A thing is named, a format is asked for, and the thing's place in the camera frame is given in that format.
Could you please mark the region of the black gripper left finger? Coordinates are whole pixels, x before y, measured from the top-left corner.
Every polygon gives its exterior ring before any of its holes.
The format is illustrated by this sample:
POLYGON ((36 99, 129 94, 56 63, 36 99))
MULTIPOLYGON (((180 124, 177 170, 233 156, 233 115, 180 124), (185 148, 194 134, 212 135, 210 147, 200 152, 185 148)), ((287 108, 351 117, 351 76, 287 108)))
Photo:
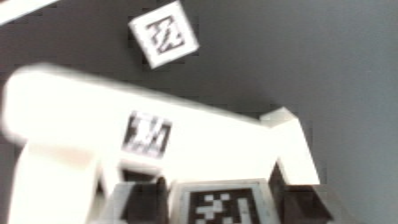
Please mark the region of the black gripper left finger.
POLYGON ((169 224, 164 178, 118 184, 100 213, 100 224, 169 224))

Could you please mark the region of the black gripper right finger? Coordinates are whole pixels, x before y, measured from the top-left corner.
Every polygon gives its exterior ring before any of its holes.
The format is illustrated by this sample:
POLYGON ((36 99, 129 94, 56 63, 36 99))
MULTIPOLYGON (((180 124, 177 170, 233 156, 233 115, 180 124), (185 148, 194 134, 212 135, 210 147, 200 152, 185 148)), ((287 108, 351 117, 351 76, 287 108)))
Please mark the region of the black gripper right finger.
POLYGON ((283 196, 283 224, 342 224, 333 208, 333 191, 324 185, 289 185, 283 196))

